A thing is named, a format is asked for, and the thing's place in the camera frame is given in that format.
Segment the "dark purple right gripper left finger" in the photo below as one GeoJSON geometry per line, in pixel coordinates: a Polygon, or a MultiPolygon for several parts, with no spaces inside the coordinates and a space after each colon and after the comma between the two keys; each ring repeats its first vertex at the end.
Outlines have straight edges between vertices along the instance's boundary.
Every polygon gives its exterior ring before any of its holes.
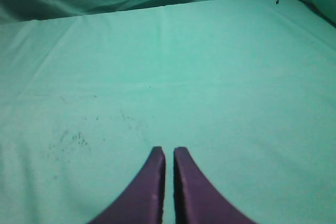
{"type": "Polygon", "coordinates": [[[119,197],[91,223],[162,223],[166,159],[162,147],[152,148],[144,165],[119,197]]]}

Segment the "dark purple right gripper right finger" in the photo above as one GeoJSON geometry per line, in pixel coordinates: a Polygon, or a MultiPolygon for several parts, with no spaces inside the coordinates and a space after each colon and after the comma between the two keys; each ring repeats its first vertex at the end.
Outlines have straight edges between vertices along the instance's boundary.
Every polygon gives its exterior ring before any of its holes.
{"type": "Polygon", "coordinates": [[[253,223],[212,185],[186,147],[174,149],[176,223],[253,223]]]}

